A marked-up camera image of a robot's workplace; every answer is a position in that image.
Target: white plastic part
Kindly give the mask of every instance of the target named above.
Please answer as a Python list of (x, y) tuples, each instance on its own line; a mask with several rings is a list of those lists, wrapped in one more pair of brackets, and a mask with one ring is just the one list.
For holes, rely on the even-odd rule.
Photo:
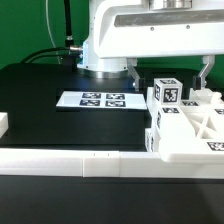
[(152, 133), (151, 133), (151, 128), (146, 128), (145, 129), (145, 148), (148, 152), (152, 152), (152, 147), (151, 147), (151, 139), (152, 139)]
[(0, 138), (8, 130), (8, 115), (7, 113), (0, 113)]
[(94, 72), (120, 72), (127, 70), (126, 58), (107, 58), (101, 59), (94, 51), (95, 16), (98, 6), (104, 0), (89, 1), (90, 25), (89, 36), (83, 43), (83, 61), (78, 64), (78, 68)]
[(120, 177), (223, 179), (223, 167), (220, 163), (168, 163), (158, 152), (120, 153)]
[(209, 89), (190, 91), (190, 98), (162, 105), (148, 89), (151, 132), (158, 130), (158, 152), (168, 163), (224, 164), (224, 104), (221, 94)]
[(89, 152), (83, 159), (83, 177), (118, 177), (119, 152)]
[(151, 147), (152, 152), (158, 152), (159, 151), (159, 141), (161, 139), (156, 125), (157, 125), (157, 122), (153, 118), (152, 119), (152, 124), (151, 124), (152, 135), (151, 135), (151, 139), (150, 139), (150, 147)]
[(83, 152), (0, 149), (0, 173), (12, 175), (82, 176)]
[(94, 51), (100, 58), (223, 54), (224, 42), (220, 35), (224, 32), (223, 20), (184, 20), (180, 23), (180, 17), (185, 13), (196, 11), (195, 14), (186, 15), (186, 18), (197, 19), (198, 11), (223, 9), (223, 0), (194, 0), (191, 9), (169, 11), (173, 16), (172, 24), (164, 21), (167, 11), (159, 11), (160, 23), (157, 18), (155, 24), (139, 26), (141, 18), (136, 16), (133, 24), (116, 27), (116, 16), (156, 15), (157, 11), (149, 10), (147, 0), (105, 0), (95, 14)]
[(183, 84), (177, 79), (154, 79), (154, 98), (163, 105), (180, 104)]

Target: black cable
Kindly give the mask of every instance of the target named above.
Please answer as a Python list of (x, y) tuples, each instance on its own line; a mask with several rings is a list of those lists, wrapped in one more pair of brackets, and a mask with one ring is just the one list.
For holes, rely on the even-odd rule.
[(31, 61), (29, 61), (29, 63), (32, 63), (32, 62), (34, 62), (34, 61), (36, 61), (40, 58), (58, 57), (58, 56), (59, 57), (70, 56), (70, 57), (73, 57), (73, 58), (79, 58), (79, 54), (70, 54), (70, 55), (68, 55), (68, 54), (58, 54), (58, 55), (56, 55), (56, 54), (46, 54), (46, 55), (40, 55), (40, 56), (37, 56), (37, 57), (33, 58)]
[(32, 57), (35, 57), (38, 54), (43, 54), (43, 53), (48, 53), (48, 52), (53, 52), (53, 51), (64, 51), (64, 50), (69, 50), (69, 47), (56, 47), (56, 48), (49, 48), (49, 49), (40, 50), (40, 51), (37, 51), (37, 52), (34, 52), (34, 53), (30, 54), (29, 56), (24, 58), (20, 63), (24, 64), (29, 59), (31, 59)]
[(65, 25), (66, 25), (66, 40), (65, 46), (69, 47), (74, 44), (72, 38), (72, 22), (71, 22), (71, 10), (70, 10), (70, 0), (64, 0), (65, 5)]
[(32, 63), (40, 58), (48, 58), (48, 57), (61, 57), (61, 56), (65, 56), (67, 54), (46, 54), (46, 55), (40, 55), (40, 56), (37, 56), (35, 58), (33, 58), (31, 61), (29, 61), (29, 63)]

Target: black table surface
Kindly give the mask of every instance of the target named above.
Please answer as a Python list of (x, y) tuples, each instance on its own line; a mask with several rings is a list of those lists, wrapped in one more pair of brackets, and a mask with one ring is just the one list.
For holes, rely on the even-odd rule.
[[(177, 78), (187, 97), (196, 71), (139, 69), (146, 97), (154, 78)], [(0, 71), (0, 111), (8, 113), (9, 130), (0, 147), (145, 151), (148, 111), (56, 108), (63, 91), (136, 93), (133, 79), (94, 79), (71, 67), (12, 64)]]
[[(146, 80), (146, 85), (152, 85), (153, 78), (157, 76), (172, 75), (179, 77), (179, 80), (187, 76), (183, 75), (182, 70), (174, 72), (169, 69), (140, 70), (140, 73), (143, 76), (150, 76)], [(58, 112), (55, 104), (57, 94), (60, 95), (61, 90), (80, 86), (75, 85), (75, 81), (77, 80), (73, 72), (56, 65), (14, 64), (4, 68), (0, 72), (0, 110), (9, 112), (10, 130), (1, 144), (18, 147), (26, 144), (51, 145), (49, 135), (44, 138), (51, 131), (50, 128), (39, 122), (44, 121), (49, 125), (57, 118), (60, 124), (60, 113), (65, 113), (63, 115), (65, 121), (72, 118), (71, 114), (74, 111)], [(188, 78), (182, 81), (185, 86), (192, 84)], [(113, 81), (113, 88), (108, 83), (98, 90), (107, 92), (111, 89), (113, 92), (123, 88), (125, 92), (133, 91), (132, 80), (123, 80), (117, 87), (116, 82), (118, 81)], [(91, 86), (86, 90), (94, 91)], [(128, 113), (136, 116), (136, 111)], [(37, 121), (26, 120), (26, 116), (34, 116)], [(145, 120), (144, 113), (137, 113), (137, 116)], [(43, 133), (37, 133), (37, 136), (32, 138), (29, 135), (30, 132), (35, 133), (35, 128), (40, 128)], [(25, 134), (14, 136), (20, 131), (25, 131)], [(24, 141), (24, 136), (27, 136), (28, 143)], [(42, 138), (41, 142), (37, 141), (39, 136)], [(0, 223), (222, 224), (224, 223), (223, 184), (223, 180), (0, 176)]]

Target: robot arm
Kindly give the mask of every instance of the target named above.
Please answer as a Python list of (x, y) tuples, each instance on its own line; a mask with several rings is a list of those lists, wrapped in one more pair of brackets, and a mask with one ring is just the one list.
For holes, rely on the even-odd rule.
[[(224, 53), (222, 33), (222, 0), (90, 0), (90, 34), (79, 67), (120, 72), (127, 58), (214, 58)], [(201, 87), (214, 60), (204, 64)]]

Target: white robot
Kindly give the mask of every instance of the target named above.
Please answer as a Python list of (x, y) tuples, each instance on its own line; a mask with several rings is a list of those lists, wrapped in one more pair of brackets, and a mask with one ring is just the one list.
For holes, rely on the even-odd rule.
[[(215, 55), (224, 53), (223, 33), (223, 0), (90, 0), (80, 69), (100, 78), (127, 70), (136, 77), (137, 58), (200, 55), (201, 90), (181, 101), (177, 80), (155, 80), (147, 96), (147, 152), (1, 149), (0, 173), (223, 179), (224, 104), (205, 88)], [(7, 128), (7, 114), (0, 114), (0, 136)]]

